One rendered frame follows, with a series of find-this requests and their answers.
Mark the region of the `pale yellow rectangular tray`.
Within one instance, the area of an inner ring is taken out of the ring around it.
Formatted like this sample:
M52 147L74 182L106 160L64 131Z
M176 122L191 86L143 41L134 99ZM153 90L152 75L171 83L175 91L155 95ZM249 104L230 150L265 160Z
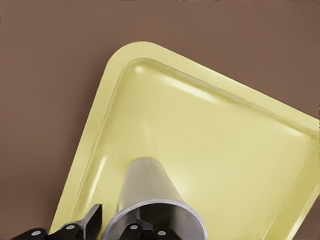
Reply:
M107 62L50 231L121 207L156 159L209 240L291 240L319 195L319 120L151 42Z

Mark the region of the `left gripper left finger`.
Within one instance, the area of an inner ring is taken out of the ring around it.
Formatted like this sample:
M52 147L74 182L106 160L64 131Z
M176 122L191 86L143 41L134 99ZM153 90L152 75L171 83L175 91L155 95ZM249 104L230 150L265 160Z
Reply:
M103 222L103 206L95 204L80 220L68 222L49 233L43 228L32 228L10 240L97 240Z

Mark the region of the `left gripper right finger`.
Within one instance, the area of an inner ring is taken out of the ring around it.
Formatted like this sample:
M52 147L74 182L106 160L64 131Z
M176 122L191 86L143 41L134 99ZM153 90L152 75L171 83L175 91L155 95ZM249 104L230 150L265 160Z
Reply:
M170 227L171 214L128 214L124 217L122 230L117 240L181 240Z

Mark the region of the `white IKEA cup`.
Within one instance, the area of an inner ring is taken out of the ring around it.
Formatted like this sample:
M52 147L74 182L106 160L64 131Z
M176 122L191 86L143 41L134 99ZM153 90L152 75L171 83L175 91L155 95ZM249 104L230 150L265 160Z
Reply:
M207 240L200 215L180 196L162 164L154 158L134 160L126 169L113 218L102 233L102 240L118 240L125 216L171 214L169 224L180 240Z

